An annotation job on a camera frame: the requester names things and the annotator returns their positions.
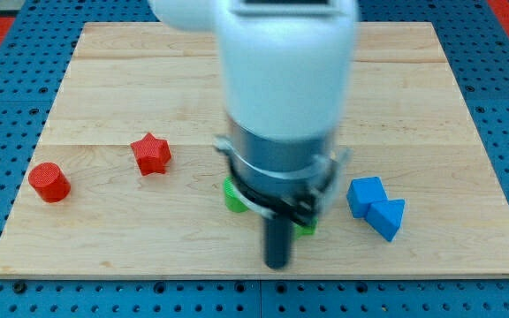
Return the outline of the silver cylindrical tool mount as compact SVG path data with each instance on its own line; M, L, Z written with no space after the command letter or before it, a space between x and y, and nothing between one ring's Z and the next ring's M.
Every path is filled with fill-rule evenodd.
M335 144L335 131L273 138L229 120L215 148L227 157L238 196L262 216L308 225L329 212L341 192L352 150Z

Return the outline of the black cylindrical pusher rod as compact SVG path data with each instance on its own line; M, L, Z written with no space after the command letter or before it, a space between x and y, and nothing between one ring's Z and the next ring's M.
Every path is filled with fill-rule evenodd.
M263 224L265 264L271 269L286 267L291 259L293 226L286 216L265 218Z

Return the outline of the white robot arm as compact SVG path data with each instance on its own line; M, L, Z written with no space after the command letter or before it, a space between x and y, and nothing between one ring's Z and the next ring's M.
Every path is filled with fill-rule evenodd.
M215 146L232 190L263 219L264 260L284 268L293 228L338 194L350 152L335 135L346 100L354 1L151 0L169 27L216 38L229 132Z

